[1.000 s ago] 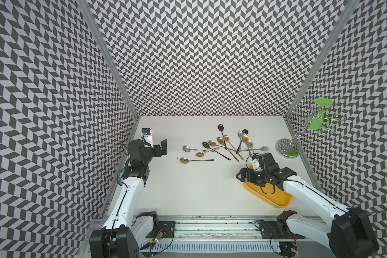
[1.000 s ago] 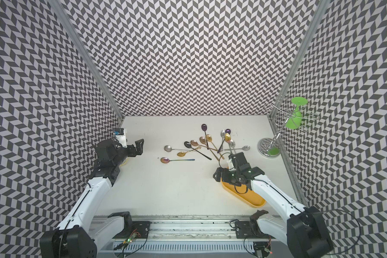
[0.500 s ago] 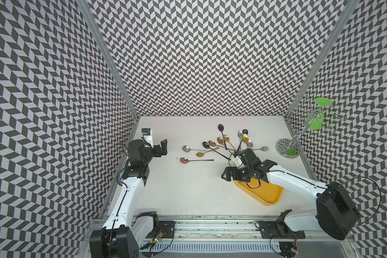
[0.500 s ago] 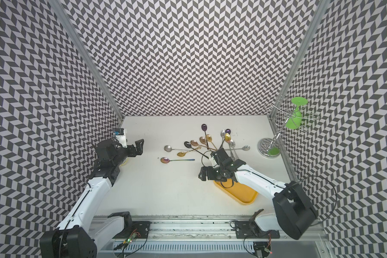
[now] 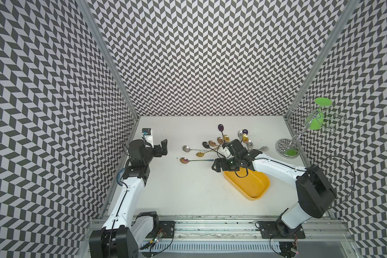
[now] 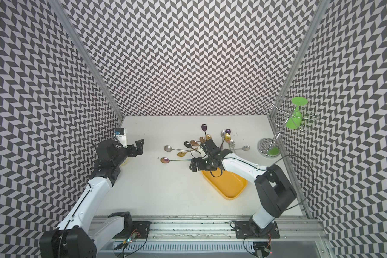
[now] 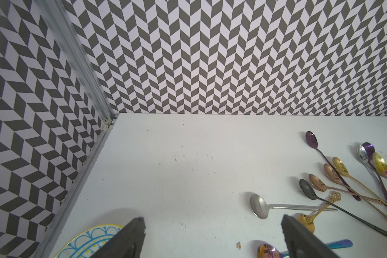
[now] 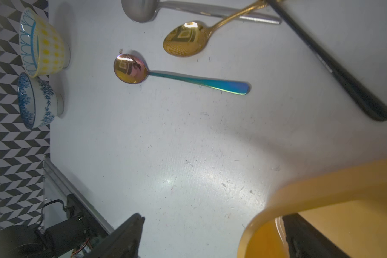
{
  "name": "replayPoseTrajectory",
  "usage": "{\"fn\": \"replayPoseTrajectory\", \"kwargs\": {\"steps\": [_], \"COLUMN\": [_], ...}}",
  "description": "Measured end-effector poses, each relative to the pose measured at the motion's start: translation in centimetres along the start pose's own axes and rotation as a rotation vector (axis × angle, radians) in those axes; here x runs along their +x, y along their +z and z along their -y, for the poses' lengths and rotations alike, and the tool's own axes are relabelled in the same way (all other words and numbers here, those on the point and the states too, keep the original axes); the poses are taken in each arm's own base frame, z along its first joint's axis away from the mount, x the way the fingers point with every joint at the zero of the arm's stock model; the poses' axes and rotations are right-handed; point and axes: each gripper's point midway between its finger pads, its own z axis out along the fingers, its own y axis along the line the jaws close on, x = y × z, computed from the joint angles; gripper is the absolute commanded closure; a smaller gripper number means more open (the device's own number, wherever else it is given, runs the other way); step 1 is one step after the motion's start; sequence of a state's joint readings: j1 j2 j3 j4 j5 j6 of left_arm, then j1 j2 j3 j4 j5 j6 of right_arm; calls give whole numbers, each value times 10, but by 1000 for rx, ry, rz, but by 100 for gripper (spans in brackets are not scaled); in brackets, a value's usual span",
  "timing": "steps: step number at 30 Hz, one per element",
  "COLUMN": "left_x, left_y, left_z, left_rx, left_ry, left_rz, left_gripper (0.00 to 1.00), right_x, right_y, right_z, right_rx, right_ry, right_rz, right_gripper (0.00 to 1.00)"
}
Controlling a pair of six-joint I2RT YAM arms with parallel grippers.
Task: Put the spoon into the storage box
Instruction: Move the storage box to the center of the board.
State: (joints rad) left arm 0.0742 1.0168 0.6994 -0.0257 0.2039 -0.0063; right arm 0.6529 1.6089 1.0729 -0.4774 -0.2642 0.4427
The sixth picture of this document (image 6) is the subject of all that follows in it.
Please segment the silver spoon ornate handle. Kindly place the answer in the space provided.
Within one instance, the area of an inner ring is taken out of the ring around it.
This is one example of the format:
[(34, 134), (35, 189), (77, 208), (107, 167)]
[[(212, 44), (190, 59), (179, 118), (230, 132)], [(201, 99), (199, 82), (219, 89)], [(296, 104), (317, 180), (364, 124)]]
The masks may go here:
[(234, 142), (234, 140), (231, 140), (229, 142), (229, 147), (230, 147), (231, 150), (235, 150), (235, 142)]

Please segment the gold bowl ornate spoon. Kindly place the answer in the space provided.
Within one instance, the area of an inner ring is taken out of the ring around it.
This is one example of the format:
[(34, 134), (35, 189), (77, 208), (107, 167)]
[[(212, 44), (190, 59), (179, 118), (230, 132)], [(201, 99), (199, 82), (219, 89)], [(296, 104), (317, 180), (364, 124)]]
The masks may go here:
[(230, 141), (231, 141), (231, 135), (229, 133), (226, 133), (226, 135), (225, 135), (225, 142), (228, 144), (228, 147), (229, 147), (229, 142)]

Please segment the yellow storage box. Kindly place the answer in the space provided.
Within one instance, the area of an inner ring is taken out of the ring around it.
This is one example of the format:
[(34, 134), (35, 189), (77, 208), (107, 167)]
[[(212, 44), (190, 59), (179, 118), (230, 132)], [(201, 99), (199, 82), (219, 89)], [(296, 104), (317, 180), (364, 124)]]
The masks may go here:
[(219, 168), (215, 171), (203, 170), (202, 175), (227, 200), (236, 199), (248, 185), (246, 179)]

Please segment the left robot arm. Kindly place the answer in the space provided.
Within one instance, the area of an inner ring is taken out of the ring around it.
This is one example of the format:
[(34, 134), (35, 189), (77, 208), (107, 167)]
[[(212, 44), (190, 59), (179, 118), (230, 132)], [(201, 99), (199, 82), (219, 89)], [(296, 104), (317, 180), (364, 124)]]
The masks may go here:
[(94, 170), (83, 194), (56, 229), (46, 231), (40, 238), (43, 258), (95, 258), (110, 239), (132, 225), (129, 212), (119, 212), (90, 230), (96, 212), (119, 176), (120, 166), (127, 158), (142, 155), (144, 142), (140, 139), (124, 146), (108, 139), (97, 145)]

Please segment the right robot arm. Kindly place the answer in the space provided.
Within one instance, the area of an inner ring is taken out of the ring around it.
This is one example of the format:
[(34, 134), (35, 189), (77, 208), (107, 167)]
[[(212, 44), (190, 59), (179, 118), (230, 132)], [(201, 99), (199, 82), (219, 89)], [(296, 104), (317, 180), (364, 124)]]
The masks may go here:
[(255, 185), (261, 206), (249, 223), (256, 234), (272, 229), (273, 221), (297, 198), (296, 190), (280, 166), (252, 163), (229, 149), (221, 150), (212, 139), (201, 143), (200, 148), (205, 157), (191, 159), (189, 168), (192, 172), (225, 170)]

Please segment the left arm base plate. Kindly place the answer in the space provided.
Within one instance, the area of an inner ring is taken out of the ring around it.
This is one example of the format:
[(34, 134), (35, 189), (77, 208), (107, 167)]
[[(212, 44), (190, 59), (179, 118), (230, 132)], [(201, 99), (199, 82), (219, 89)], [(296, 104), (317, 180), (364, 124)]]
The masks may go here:
[(128, 239), (133, 233), (137, 234), (137, 239), (146, 239), (149, 235), (150, 226), (150, 221), (134, 221), (131, 227), (122, 230), (113, 239)]

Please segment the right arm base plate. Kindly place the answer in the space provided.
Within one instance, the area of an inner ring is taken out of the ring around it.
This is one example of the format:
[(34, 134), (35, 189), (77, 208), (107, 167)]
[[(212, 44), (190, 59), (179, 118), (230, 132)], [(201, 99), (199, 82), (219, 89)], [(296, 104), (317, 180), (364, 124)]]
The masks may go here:
[(237, 239), (257, 238), (257, 239), (279, 239), (280, 233), (275, 221), (272, 221), (266, 228), (261, 229), (251, 221), (234, 220), (230, 227), (235, 231)]

